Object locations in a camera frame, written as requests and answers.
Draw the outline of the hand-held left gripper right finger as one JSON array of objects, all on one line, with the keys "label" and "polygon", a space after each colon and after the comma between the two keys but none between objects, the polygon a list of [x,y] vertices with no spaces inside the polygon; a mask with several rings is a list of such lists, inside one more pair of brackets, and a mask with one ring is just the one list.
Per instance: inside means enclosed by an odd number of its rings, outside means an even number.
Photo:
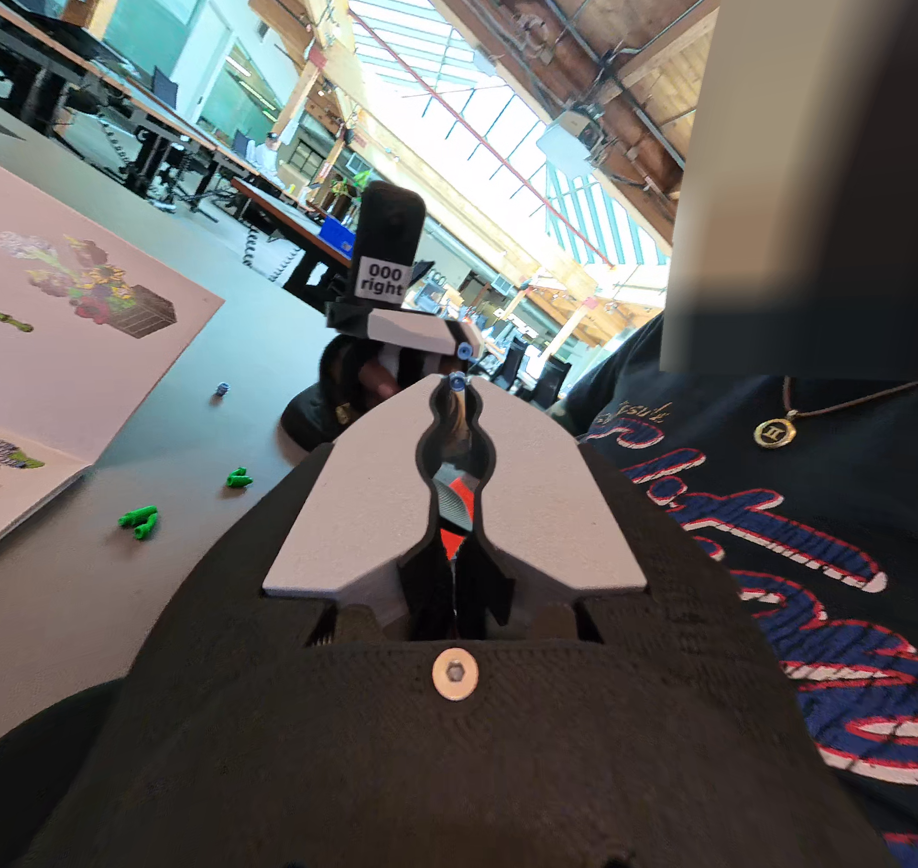
[{"label": "hand-held left gripper right finger", "polygon": [[463,575],[489,637],[522,637],[550,605],[637,595],[647,578],[578,442],[494,383],[466,389],[473,541]]}]

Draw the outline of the lego instruction booklet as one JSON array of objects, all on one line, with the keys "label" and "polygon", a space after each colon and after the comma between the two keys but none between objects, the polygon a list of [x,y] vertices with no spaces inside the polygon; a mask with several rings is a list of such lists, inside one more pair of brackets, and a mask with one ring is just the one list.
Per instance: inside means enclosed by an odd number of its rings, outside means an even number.
[{"label": "lego instruction booklet", "polygon": [[97,464],[223,304],[2,170],[2,536]]}]

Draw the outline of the ceiling mounted device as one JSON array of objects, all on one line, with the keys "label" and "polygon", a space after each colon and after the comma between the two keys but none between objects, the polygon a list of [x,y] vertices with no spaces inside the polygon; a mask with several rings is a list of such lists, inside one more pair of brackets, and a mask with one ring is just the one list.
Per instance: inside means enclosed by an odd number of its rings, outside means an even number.
[{"label": "ceiling mounted device", "polygon": [[601,116],[602,111],[596,106],[582,103],[565,109],[536,140],[546,162],[568,179],[588,178],[609,143]]}]

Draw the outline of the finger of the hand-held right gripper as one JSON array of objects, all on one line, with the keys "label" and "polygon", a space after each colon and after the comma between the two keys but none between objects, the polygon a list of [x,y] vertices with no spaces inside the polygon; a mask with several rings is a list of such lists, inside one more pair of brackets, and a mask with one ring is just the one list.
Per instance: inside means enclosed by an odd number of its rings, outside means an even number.
[{"label": "finger of the hand-held right gripper", "polygon": [[430,313],[369,308],[368,338],[382,345],[382,367],[408,367],[415,359],[420,367],[478,359],[476,326]]}]

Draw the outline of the blue bin on desk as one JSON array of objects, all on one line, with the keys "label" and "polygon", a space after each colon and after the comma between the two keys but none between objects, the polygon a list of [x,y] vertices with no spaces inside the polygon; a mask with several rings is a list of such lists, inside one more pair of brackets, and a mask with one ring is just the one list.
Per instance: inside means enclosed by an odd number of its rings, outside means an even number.
[{"label": "blue bin on desk", "polygon": [[345,258],[352,258],[355,233],[335,217],[327,216],[323,220],[317,236]]}]

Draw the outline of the long wooden desk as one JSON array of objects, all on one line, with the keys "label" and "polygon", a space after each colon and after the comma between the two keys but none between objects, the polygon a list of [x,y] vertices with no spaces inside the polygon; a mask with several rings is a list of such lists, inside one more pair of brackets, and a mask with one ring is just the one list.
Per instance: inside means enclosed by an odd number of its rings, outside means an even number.
[{"label": "long wooden desk", "polygon": [[167,212],[178,202],[192,211],[208,198],[233,202],[239,190],[218,186],[219,176],[281,195],[284,187],[270,184],[244,154],[180,117],[155,94],[177,89],[161,71],[154,71],[150,89],[136,80],[129,60],[82,27],[16,0],[2,0],[1,16],[2,76],[12,85],[2,107],[84,161],[86,154],[65,139],[64,130],[75,113],[100,118],[121,166],[99,170],[128,191]]}]

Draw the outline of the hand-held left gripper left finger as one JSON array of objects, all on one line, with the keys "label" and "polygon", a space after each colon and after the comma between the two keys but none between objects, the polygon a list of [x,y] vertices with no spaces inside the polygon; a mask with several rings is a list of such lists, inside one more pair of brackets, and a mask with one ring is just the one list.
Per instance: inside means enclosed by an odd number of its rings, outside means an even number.
[{"label": "hand-held left gripper left finger", "polygon": [[372,609],[415,637],[450,630],[450,564],[441,539],[430,447],[448,402],[426,377],[380,403],[329,446],[264,577],[264,593]]}]

